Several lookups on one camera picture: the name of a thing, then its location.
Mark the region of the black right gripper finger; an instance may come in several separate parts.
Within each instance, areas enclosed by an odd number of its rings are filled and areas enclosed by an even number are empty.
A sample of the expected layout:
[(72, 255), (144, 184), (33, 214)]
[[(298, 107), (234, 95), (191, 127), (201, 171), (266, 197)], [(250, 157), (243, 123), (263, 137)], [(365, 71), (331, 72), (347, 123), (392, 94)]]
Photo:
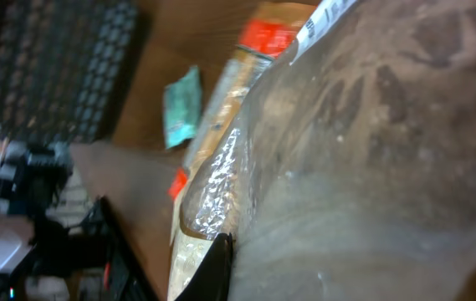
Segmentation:
[(227, 301), (232, 263), (233, 236), (219, 233), (176, 301)]

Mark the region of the teal wet wipes pack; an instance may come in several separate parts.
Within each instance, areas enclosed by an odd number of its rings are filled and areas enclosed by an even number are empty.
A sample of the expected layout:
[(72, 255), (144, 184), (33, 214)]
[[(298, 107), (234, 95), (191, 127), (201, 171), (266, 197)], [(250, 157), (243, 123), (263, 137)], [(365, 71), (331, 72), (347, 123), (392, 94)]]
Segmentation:
[(177, 82), (169, 84), (163, 94), (164, 139), (167, 149), (197, 135), (202, 110), (202, 86), (197, 66), (192, 66)]

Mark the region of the beige bread snack pouch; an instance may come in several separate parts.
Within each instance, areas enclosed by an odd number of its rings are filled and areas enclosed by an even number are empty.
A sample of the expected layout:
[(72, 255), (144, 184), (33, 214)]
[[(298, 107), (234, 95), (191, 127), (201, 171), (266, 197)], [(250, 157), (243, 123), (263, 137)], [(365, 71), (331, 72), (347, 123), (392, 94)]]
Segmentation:
[(476, 300), (476, 0), (319, 3), (179, 209), (170, 300)]

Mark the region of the orange spaghetti packet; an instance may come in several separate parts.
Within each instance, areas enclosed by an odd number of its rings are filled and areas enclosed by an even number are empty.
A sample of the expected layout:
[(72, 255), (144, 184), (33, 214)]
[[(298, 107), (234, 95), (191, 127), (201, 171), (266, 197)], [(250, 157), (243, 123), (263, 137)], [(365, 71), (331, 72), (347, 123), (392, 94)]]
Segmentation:
[(263, 71), (288, 48), (315, 10), (301, 3), (262, 3), (244, 27), (197, 125), (184, 123), (166, 139), (190, 144), (168, 194), (177, 198), (199, 166), (214, 152), (249, 90)]

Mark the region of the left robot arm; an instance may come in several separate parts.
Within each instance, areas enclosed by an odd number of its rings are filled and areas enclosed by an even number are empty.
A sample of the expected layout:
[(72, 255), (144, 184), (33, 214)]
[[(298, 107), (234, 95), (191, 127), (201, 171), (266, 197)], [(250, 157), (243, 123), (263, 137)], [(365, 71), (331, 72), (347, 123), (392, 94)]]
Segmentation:
[(65, 143), (0, 140), (0, 214), (45, 217), (73, 170)]

